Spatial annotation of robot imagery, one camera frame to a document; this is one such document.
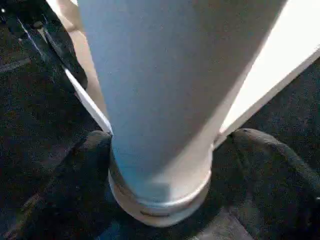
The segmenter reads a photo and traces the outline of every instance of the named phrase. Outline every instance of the carpeted floor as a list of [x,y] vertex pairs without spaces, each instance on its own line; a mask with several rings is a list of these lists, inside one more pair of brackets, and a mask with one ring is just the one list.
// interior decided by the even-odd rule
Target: carpeted floor
[[99,129],[0,25],[0,234],[73,145]]

